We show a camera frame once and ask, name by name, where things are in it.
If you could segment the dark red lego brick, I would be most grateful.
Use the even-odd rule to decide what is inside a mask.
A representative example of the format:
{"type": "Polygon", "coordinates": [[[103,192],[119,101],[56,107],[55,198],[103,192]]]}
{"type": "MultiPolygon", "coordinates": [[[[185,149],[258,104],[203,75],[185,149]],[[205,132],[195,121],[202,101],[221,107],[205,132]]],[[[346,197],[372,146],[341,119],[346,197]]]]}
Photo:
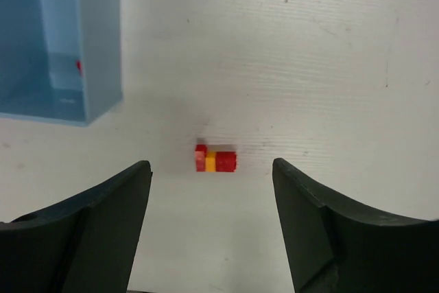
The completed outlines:
{"type": "Polygon", "coordinates": [[[82,65],[81,65],[81,62],[79,60],[76,61],[76,67],[79,71],[79,74],[82,76],[82,65]]]}

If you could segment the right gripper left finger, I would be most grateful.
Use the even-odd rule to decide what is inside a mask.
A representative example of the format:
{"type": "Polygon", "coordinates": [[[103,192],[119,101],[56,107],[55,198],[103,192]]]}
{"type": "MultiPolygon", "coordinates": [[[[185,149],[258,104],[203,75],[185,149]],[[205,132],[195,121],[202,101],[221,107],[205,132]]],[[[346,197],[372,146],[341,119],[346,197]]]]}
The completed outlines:
{"type": "Polygon", "coordinates": [[[126,292],[152,171],[139,161],[101,184],[1,223],[2,292],[126,292]]]}

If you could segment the red orange lego stack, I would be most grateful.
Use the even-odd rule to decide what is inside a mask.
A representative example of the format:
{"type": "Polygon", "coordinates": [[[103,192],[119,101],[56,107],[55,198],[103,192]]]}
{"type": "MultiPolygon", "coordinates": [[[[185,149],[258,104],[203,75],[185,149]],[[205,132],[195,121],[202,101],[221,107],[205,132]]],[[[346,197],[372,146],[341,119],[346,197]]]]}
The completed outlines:
{"type": "Polygon", "coordinates": [[[207,145],[197,144],[194,150],[196,172],[233,173],[237,170],[236,151],[210,150],[207,145]]]}

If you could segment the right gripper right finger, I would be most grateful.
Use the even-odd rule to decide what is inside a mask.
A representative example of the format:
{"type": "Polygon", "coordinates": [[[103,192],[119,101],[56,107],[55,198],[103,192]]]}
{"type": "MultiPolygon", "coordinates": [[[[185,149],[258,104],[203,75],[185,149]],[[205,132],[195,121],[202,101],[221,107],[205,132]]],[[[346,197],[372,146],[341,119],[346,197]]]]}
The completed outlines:
{"type": "Polygon", "coordinates": [[[284,159],[274,194],[296,292],[437,292],[438,222],[360,203],[284,159]]]}

